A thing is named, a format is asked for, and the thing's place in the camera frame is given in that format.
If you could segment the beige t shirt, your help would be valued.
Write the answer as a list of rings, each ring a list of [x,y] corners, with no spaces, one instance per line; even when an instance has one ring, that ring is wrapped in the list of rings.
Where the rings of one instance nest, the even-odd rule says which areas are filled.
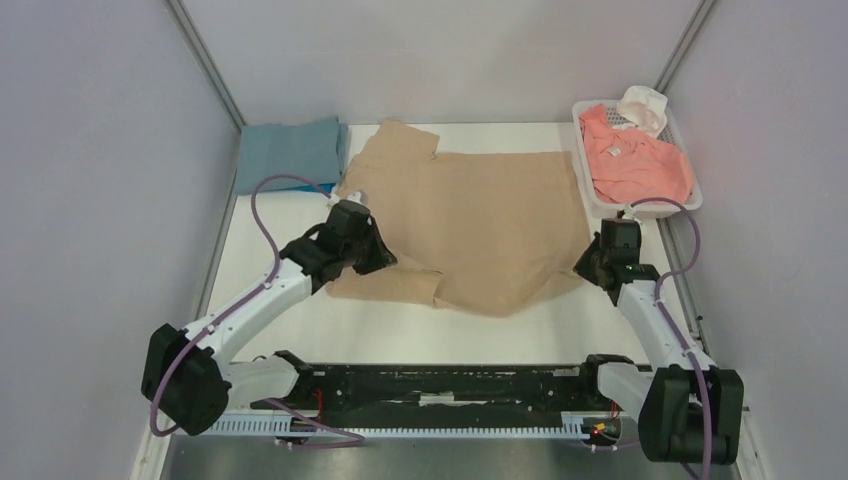
[[[501,317],[578,288],[574,266],[590,233],[571,155],[438,144],[386,121],[352,158],[337,193],[365,194],[397,262],[346,272],[329,294]]]

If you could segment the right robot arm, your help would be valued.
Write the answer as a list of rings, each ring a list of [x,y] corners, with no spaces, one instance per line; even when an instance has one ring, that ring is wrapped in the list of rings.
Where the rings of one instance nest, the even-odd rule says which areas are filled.
[[[628,320],[646,353],[646,374],[626,356],[592,354],[581,366],[580,400],[610,401],[634,416],[638,441],[653,462],[730,465],[737,459],[744,383],[724,369],[673,320],[661,298],[661,276],[640,260],[640,225],[606,218],[574,267],[601,288]]]

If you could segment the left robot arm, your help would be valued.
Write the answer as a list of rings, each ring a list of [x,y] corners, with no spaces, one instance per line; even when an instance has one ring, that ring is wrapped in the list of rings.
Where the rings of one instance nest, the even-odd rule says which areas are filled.
[[[371,211],[355,200],[336,202],[324,222],[277,251],[265,276],[241,298],[183,328],[164,324],[154,331],[141,381],[150,425],[165,414],[175,430],[199,435],[225,411],[266,399],[304,407],[314,393],[307,364],[290,354],[252,362],[236,362],[235,355],[345,270],[369,275],[396,262]]]

